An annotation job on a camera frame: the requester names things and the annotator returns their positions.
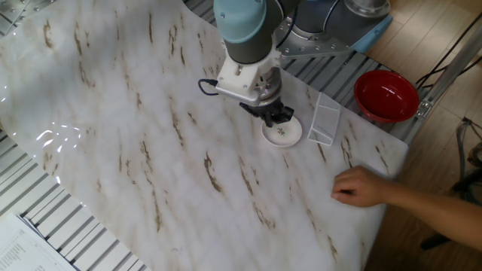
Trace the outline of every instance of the wooden floor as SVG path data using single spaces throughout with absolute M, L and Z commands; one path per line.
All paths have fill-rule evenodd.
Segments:
M 482 0 L 390 2 L 394 21 L 368 55 L 411 81 L 429 72 L 482 12 Z M 460 76 L 432 110 L 410 146 L 401 183 L 429 193 L 447 194 L 458 180 L 455 131 L 463 117 L 482 124 L 482 63 Z M 465 149 L 477 143 L 474 133 L 467 132 Z M 433 233 L 412 215 L 389 207 L 365 270 L 482 270 L 482 253 L 455 242 L 422 251 L 419 244 Z

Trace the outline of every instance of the black cable bundle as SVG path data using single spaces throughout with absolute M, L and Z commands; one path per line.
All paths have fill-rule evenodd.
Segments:
M 480 20 L 482 18 L 482 13 L 479 14 L 479 16 L 477 16 L 477 18 L 475 18 L 474 21 L 472 21 L 472 23 L 465 29 L 465 31 L 460 35 L 460 37 L 457 39 L 457 41 L 455 42 L 455 44 L 453 44 L 453 46 L 449 49 L 449 51 L 444 55 L 444 57 L 442 57 L 442 59 L 440 59 L 440 61 L 437 63 L 437 65 L 432 69 L 431 72 L 429 72 L 428 74 L 426 75 L 423 75 L 417 82 L 416 82 L 416 85 L 417 85 L 417 89 L 422 87 L 423 84 L 429 79 L 430 76 L 436 74 L 436 73 L 439 73 L 439 72 L 442 72 L 444 71 L 448 65 L 446 65 L 445 67 L 443 68 L 440 68 L 440 69 L 437 69 L 438 66 L 440 66 L 442 64 L 442 62 L 449 56 L 450 53 L 452 53 L 453 49 L 455 49 L 455 47 L 457 46 L 457 44 L 459 44 L 459 42 L 465 37 L 465 35 L 467 35 L 467 32 L 475 25 L 475 23 Z M 468 71 L 470 68 L 472 68 L 473 66 L 477 65 L 480 61 L 482 60 L 482 56 L 479 57 L 477 60 L 475 60 L 471 65 L 469 65 L 467 68 L 463 69 L 459 76 L 460 75 L 463 75 L 466 71 Z M 433 84 L 430 84 L 430 85 L 427 85 L 427 86 L 423 86 L 423 87 L 433 87 L 434 85 Z
M 464 117 L 462 119 L 462 123 L 457 127 L 457 145 L 459 147 L 459 162 L 460 162 L 460 181 L 465 177 L 465 152 L 464 152 L 464 139 L 465 139 L 465 132 L 467 131 L 467 128 L 471 127 L 472 130 L 475 132 L 475 134 L 479 137 L 479 139 L 482 141 L 482 136 L 477 132 L 476 128 L 481 129 L 479 125 L 476 123 L 473 123 L 471 120 L 468 118 Z M 474 166 L 479 166 L 482 167 L 482 161 L 480 161 L 480 156 L 482 155 L 482 142 L 479 143 L 475 148 L 471 150 L 471 153 L 469 154 L 468 161 L 474 165 Z M 479 206 L 482 206 L 482 202 L 480 202 L 474 195 L 474 191 L 472 190 L 471 186 L 479 186 L 482 187 L 482 178 L 479 179 L 478 181 L 474 181 L 471 183 L 471 185 L 467 186 L 466 189 L 462 190 L 461 197 L 463 200 L 467 202 L 471 202 L 474 204 L 477 204 Z

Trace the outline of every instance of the finger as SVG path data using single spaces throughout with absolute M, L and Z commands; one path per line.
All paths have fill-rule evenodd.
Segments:
M 348 205 L 354 205 L 355 203 L 355 196 L 348 193 L 332 193 L 331 197 Z
M 357 190 L 358 182 L 354 178 L 345 178 L 339 180 L 333 185 L 333 192 L 339 193 L 342 190 Z

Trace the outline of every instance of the metal grate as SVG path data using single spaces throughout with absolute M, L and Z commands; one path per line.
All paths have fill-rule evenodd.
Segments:
M 9 213 L 29 218 L 80 271 L 147 269 L 0 130 L 0 220 Z
M 0 38 L 56 0 L 0 0 Z

